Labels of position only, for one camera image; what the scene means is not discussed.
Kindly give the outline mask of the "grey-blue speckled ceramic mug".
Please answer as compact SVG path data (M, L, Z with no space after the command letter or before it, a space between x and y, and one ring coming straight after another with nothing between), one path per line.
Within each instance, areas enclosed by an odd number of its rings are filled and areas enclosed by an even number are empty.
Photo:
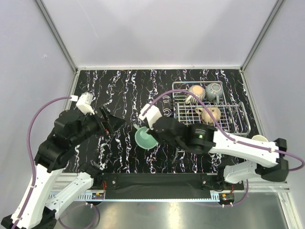
M206 89L206 99L214 104L219 104L223 96L223 87L219 83L210 83Z

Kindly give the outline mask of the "white ribbed ceramic mug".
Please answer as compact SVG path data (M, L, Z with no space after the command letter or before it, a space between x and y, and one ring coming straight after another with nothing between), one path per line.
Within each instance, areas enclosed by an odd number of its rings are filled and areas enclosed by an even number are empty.
M200 101L203 101L206 96L205 89L200 85L193 85L188 89L188 92L193 93ZM184 100L185 104L198 104L198 101L195 97L187 94Z

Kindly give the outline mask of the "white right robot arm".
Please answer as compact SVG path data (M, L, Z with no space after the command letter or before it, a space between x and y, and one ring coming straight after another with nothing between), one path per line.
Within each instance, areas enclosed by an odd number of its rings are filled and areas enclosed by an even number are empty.
M260 177L271 182L284 182L289 173L288 161L280 149L286 141L264 142L227 134L205 124L185 125L178 120L161 116L149 118L151 133L160 143L167 143L192 154L223 154L245 159L234 166L225 166L216 177L220 189L228 189L241 180Z

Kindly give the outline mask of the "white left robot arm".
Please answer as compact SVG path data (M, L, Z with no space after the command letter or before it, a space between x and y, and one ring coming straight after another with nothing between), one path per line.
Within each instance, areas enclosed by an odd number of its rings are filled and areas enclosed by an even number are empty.
M83 192L102 186L102 171L89 164L52 199L48 196L62 174L74 149L93 135L113 135L125 120L111 115L104 107L93 114L76 110L60 113L54 128L41 143L34 162L36 176L16 211L2 219L6 229L52 229L65 209Z

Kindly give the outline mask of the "mint green cup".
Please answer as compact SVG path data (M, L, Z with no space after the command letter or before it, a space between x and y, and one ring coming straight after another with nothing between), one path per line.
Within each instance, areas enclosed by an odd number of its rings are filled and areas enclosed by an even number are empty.
M136 132L135 132L135 142L137 143L137 145L143 149L152 149L154 147L150 147L149 145L149 135L148 131L149 128L143 126L143 127L139 127L137 124L133 125L136 128Z

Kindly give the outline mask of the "tan glazed ceramic mug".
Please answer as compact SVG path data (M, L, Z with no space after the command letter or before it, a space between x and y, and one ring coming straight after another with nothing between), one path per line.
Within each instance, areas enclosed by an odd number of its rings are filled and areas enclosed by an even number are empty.
M212 119L212 117L216 120L216 122L219 122L221 118L220 109L217 107L208 107L207 109L209 110L209 112L206 111L203 107L198 107L195 108L195 113L200 116L201 121L204 124L214 125L214 120Z

